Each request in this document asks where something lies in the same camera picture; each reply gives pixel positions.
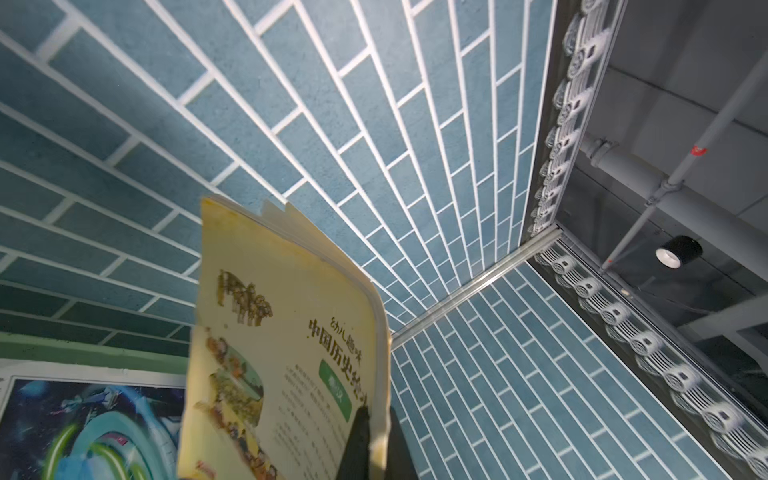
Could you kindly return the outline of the blue sci-fi magazine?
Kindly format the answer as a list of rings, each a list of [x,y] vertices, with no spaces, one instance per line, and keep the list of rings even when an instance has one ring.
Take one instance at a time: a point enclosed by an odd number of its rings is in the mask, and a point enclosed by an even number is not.
[[[185,378],[4,359],[4,479],[174,479]]]

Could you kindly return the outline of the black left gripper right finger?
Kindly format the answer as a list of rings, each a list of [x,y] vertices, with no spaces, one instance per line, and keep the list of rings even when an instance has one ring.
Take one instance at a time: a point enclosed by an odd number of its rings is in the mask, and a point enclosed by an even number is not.
[[[393,407],[389,410],[391,429],[388,439],[386,480],[418,480],[415,465],[409,451],[399,418]]]

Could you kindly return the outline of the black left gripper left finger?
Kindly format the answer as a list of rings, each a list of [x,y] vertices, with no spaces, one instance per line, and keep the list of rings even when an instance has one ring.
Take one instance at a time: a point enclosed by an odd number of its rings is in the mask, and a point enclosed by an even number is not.
[[[357,410],[336,474],[337,480],[369,479],[369,418],[367,407]]]

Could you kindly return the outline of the yellow red illustrated book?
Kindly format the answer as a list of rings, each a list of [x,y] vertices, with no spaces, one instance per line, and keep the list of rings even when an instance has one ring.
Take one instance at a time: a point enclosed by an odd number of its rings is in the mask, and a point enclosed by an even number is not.
[[[177,475],[336,479],[369,413],[385,475],[391,336],[368,277],[290,204],[203,199],[201,273]]]

